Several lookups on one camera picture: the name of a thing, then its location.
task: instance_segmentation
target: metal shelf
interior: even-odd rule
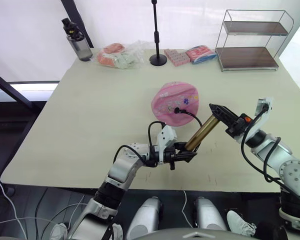
[[[275,21],[224,21],[228,35],[287,36],[287,30]]]
[[[294,19],[285,10],[227,9],[215,45],[221,70],[277,70],[279,66],[274,58],[292,31],[294,23]],[[224,41],[221,40],[223,37],[220,38],[223,28],[226,33]],[[250,41],[253,39],[249,37],[238,44],[231,41],[231,47],[226,46],[228,38],[236,35],[267,36],[268,39],[264,41],[266,38],[261,37],[258,41]],[[271,47],[276,51],[274,55],[267,50],[272,36],[279,37],[277,39],[279,41],[282,39],[277,50],[276,47]],[[222,47],[218,47],[219,40],[223,42]]]
[[[218,47],[215,51],[219,56],[222,71],[277,70],[279,67],[263,46]]]

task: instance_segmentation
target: pink bag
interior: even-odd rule
[[[151,102],[155,117],[169,126],[179,127],[194,118],[187,114],[175,113],[175,108],[184,109],[194,115],[199,108],[197,89],[189,83],[173,81],[162,86]]]

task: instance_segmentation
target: plastic bag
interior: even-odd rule
[[[137,41],[133,44],[110,44],[97,54],[96,60],[104,66],[127,69],[144,62],[144,42]]]
[[[217,54],[205,45],[195,46],[185,52],[193,64],[199,64],[214,59]]]

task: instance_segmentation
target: water bottle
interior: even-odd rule
[[[71,22],[69,18],[63,19],[62,23],[66,33],[66,39],[68,39],[78,58],[84,62],[89,61],[92,57],[92,52],[83,32],[80,31],[77,24]]]

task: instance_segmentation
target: robot leg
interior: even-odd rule
[[[204,197],[198,197],[194,203],[195,222],[200,229],[227,230],[216,206]]]
[[[126,234],[126,240],[133,240],[158,230],[162,203],[153,196],[138,209]]]

